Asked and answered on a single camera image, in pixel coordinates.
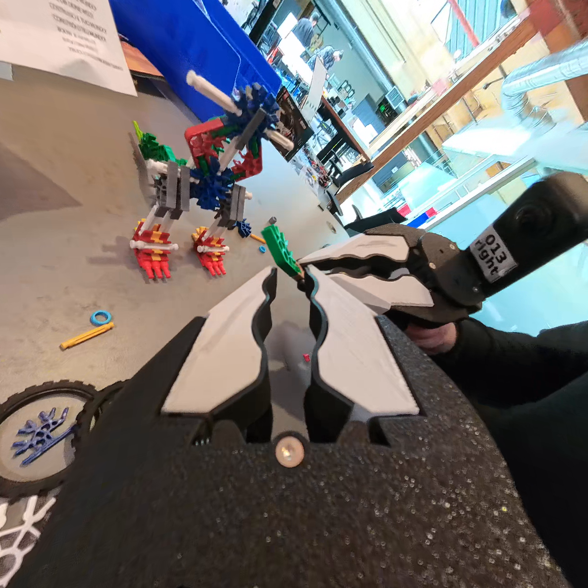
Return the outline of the printed instruction sheet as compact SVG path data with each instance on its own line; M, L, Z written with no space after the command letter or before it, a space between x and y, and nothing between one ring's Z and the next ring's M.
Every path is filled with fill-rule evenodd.
M137 95L109 1L1 1L1 62Z

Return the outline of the colourful toy construction model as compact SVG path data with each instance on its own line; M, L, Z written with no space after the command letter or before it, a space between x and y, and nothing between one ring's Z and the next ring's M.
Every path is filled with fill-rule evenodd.
M179 248L171 240L171 229L192 203L215 214L210 227L198 227L192 234L196 256L212 276L225 275L229 247L224 232L244 223L245 204L252 198L240 181L262 172L262 141L293 149L293 142L277 129L280 108L264 86L254 83L228 95L193 70L187 72L186 82L224 112L187 128L187 160L175 157L169 146L134 122L155 200L147 217L138 221L129 246L151 281L171 277L169 258Z

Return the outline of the white snowflake connector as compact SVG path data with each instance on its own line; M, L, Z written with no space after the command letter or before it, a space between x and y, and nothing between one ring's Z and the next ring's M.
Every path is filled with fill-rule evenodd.
M34 548L55 497L31 496L9 504L1 500L1 587L7 587Z

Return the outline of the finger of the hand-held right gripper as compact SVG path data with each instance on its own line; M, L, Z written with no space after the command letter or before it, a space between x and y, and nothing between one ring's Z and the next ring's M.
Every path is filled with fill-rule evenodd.
M320 270L397 270L408 268L410 246L403 235L359 234L300 259Z
M401 275L385 280L373 275L353 277L344 272L315 269L318 290L315 299L328 311L377 315L394 307L431 309L432 294L416 277Z

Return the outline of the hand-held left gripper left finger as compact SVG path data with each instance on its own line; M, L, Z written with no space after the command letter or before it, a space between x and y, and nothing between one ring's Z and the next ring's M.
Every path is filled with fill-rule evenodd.
M266 267L211 308L162 414L232 420L244 430L270 409L265 338L276 285L277 269Z

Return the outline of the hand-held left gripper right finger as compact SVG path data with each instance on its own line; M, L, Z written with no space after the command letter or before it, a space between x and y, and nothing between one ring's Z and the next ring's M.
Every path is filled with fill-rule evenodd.
M420 415L380 326L380 316L316 267L306 268L315 337L306 390L308 432L342 432L350 422Z

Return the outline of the person's right hand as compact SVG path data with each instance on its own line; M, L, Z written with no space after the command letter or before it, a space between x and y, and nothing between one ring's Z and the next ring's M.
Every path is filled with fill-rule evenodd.
M450 352L458 339L458 329L455 323L448 323L435 328L409 324L404 333L429 356Z

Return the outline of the blue plastic bin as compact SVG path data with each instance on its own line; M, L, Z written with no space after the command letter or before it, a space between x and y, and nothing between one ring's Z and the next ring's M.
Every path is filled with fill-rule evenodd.
M110 1L117 30L171 83L187 72L229 94L257 83L277 96L282 82L219 1Z

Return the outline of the silver air duct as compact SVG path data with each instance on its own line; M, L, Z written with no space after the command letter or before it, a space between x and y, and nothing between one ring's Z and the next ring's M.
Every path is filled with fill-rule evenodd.
M523 109L523 96L529 91L587 75L587 38L513 70L504 80L501 106L512 113Z

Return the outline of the green fan-shaped connector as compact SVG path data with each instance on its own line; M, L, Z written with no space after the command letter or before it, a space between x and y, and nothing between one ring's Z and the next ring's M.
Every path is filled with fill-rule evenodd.
M262 229L262 238L276 265L289 277L302 281L303 270L290 252L289 243L277 225L271 224Z

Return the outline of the black toy tire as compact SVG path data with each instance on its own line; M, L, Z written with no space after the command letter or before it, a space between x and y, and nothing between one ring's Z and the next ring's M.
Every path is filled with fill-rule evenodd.
M94 396L92 400L87 401L82 410L78 413L75 426L73 429L72 447L77 455L82 445L86 442L91 430L104 415L106 409L110 406L115 396L127 384L127 380L120 380L109 385Z
M18 439L17 431L27 420L37 420L41 411L56 408L59 417L69 407L64 423L67 428L97 393L94 386L81 381L49 381L13 394L1 404L1 500L13 504L34 495L46 495L65 481L76 457L73 434L26 467L20 466L24 455L13 458L11 445Z

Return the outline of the black printed box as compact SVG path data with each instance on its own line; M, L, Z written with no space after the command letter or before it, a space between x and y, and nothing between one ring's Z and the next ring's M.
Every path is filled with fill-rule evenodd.
M276 124L276 129L293 143L293 149L290 151L286 151L279 145L276 145L276 149L282 154L285 161L290 162L298 151L308 143L314 132L285 86L280 88L276 102L279 107L277 114L279 121Z

